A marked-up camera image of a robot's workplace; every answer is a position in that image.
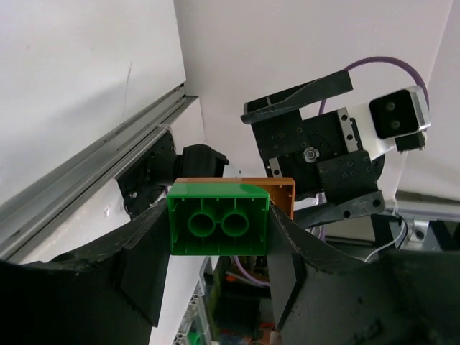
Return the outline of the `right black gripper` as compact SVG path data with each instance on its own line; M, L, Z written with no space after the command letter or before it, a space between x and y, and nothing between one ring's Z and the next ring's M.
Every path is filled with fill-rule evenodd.
M244 105L241 120L252 128L268 176L292 178L298 200L324 193L328 201L345 201L294 211L304 229L385 211L377 181L386 146L369 112L358 106L308 119L300 114L300 108L352 90L349 73L340 70Z

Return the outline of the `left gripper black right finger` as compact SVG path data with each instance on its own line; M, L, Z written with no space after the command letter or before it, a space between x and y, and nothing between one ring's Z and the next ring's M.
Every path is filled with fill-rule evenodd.
M271 206L270 284L285 286L274 262L295 254L305 279L280 326L284 344L457 344L459 253L391 252L353 258L302 230Z

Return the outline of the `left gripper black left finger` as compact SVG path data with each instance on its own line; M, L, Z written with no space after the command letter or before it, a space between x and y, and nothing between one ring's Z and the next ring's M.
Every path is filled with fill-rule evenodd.
M3 344L147 344L170 258L167 204L49 262L1 263Z

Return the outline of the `brown lego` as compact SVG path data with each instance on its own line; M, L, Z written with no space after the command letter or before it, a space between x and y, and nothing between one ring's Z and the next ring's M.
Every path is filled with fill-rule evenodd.
M294 218L295 181L292 178L177 178L177 183L243 183L265 189L270 200Z

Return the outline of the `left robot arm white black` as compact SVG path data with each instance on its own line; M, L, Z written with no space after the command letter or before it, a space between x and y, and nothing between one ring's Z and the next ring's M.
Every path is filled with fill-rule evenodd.
M165 201L49 262L1 263L1 342L145 344L160 317L171 254L234 255L262 246L275 325L285 344L457 344L459 253L401 252L366 263L308 232L384 210L374 161L422 146L418 133L329 129L339 151L311 171L326 202L286 214L266 191L216 177L193 155L150 164Z

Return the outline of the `green lego brick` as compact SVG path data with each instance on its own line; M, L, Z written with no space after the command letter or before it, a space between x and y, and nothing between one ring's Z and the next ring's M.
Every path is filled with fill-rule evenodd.
M178 180L166 201L172 255L267 253L270 194L265 189L244 183Z

